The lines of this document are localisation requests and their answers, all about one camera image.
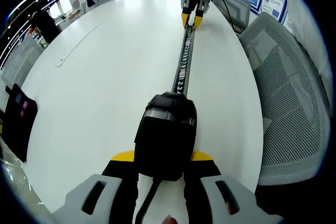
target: black strap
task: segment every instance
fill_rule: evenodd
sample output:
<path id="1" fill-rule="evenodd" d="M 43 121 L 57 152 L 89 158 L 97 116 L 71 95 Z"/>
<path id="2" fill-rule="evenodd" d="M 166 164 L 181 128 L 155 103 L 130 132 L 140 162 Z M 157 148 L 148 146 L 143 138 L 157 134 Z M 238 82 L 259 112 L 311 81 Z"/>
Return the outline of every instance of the black strap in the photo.
<path id="1" fill-rule="evenodd" d="M 162 182 L 162 179 L 155 179 L 155 178 L 153 179 L 153 184 L 151 186 L 151 189 L 149 190 L 145 201 L 143 202 L 138 214 L 136 215 L 137 217 L 135 218 L 135 224 L 142 224 L 143 217 L 145 217 L 148 207 L 151 204 L 154 198 L 154 195 L 156 191 L 158 190 L 158 187 L 161 182 Z"/>

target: human hand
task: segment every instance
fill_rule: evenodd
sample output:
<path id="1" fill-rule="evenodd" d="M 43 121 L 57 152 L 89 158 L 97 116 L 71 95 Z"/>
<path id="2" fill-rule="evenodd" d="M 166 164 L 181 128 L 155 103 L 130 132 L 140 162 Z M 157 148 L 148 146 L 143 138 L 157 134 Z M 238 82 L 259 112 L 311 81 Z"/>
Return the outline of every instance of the human hand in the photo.
<path id="1" fill-rule="evenodd" d="M 164 221 L 162 222 L 162 224 L 177 224 L 177 221 L 172 218 L 170 215 L 168 215 Z"/>

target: black bag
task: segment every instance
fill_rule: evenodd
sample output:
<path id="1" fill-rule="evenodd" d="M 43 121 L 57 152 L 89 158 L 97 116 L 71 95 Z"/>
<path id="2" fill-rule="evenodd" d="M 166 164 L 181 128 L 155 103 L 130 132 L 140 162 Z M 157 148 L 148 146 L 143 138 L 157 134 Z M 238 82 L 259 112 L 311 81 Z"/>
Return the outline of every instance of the black bag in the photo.
<path id="1" fill-rule="evenodd" d="M 27 160 L 28 142 L 36 114 L 36 102 L 14 84 L 6 106 L 2 138 L 22 162 Z"/>

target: measuring tape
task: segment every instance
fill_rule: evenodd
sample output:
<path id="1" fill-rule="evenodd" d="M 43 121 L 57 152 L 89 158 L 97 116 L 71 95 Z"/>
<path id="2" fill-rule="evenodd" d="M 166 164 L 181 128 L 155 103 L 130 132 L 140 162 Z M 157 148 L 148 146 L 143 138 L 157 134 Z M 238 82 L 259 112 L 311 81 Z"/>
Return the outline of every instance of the measuring tape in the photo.
<path id="1" fill-rule="evenodd" d="M 187 95 L 188 81 L 191 66 L 191 57 L 194 45 L 194 26 L 187 25 L 185 28 L 181 55 L 175 75 L 172 92 Z"/>

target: human arm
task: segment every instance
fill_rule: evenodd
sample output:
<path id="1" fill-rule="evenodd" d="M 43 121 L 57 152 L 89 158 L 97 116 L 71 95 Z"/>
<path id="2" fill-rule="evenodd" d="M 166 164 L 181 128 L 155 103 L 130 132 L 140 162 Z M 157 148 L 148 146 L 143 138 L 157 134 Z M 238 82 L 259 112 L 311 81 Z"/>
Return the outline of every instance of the human arm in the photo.
<path id="1" fill-rule="evenodd" d="M 37 27 L 34 27 L 34 32 L 36 32 L 39 36 L 41 36 L 41 32 Z"/>

